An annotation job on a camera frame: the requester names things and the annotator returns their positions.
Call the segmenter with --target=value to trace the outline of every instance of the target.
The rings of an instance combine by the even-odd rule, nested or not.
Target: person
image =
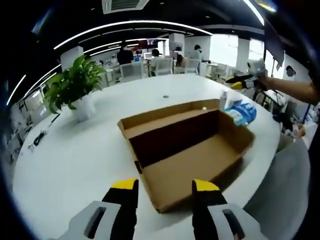
[[[158,49],[152,49],[151,54],[152,54],[153,58],[150,60],[149,65],[150,65],[151,76],[154,77],[156,75],[155,70],[156,70],[156,66],[157,66],[160,52]]]
[[[185,68],[186,65],[187,65],[187,59],[184,58],[182,55],[178,54],[177,57],[176,57],[176,64],[175,66],[177,68]]]
[[[267,89],[278,90],[302,102],[317,105],[320,101],[320,84],[319,81],[306,83],[301,81],[288,81],[278,78],[261,76],[259,82]],[[308,149],[310,161],[310,180],[309,180],[309,203],[303,223],[296,235],[305,236],[314,226],[314,219],[319,209],[319,143],[320,143],[320,127],[317,127]]]
[[[316,110],[315,116],[316,118],[313,118],[312,121],[306,124],[299,124],[298,133],[296,135],[297,139],[302,139],[304,141],[304,144],[308,149],[310,148],[319,125],[320,108]]]
[[[200,63],[203,61],[202,51],[201,51],[200,45],[194,46],[194,52],[190,58],[197,59],[199,61],[197,69],[198,69],[198,73],[200,73]]]
[[[118,63],[120,65],[123,65],[123,64],[130,64],[131,61],[134,60],[134,55],[132,53],[131,50],[128,50],[127,48],[127,44],[125,41],[123,41],[121,44],[120,44],[121,48],[120,48],[120,51],[117,53],[116,55],[116,58],[118,60]]]
[[[297,73],[292,68],[292,66],[290,66],[290,65],[286,66],[285,70],[286,70],[286,75],[289,77],[288,80],[294,81]]]

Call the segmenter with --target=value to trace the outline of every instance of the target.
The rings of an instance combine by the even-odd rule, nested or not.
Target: yellow tool
[[[236,74],[234,76],[229,77],[226,80],[227,84],[232,84],[232,89],[241,90],[254,88],[259,84],[259,77],[267,75],[267,70],[265,68],[265,62],[263,59],[250,60],[247,63],[247,66],[248,73]]]

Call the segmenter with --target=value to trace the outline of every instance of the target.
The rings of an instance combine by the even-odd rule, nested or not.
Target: cardboard box
[[[118,123],[158,212],[190,197],[193,179],[223,178],[252,145],[254,134],[218,108],[218,99],[194,101]]]

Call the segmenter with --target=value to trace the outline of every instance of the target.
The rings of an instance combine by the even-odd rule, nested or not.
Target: white bottle
[[[220,111],[224,111],[225,110],[226,102],[227,102],[227,91],[223,90],[222,91],[222,95],[220,97],[220,103],[219,103]]]

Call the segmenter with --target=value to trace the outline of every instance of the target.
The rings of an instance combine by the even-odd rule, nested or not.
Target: air conditioner vent
[[[112,0],[111,11],[135,8],[139,0]]]
[[[149,0],[101,0],[103,14],[142,10]]]

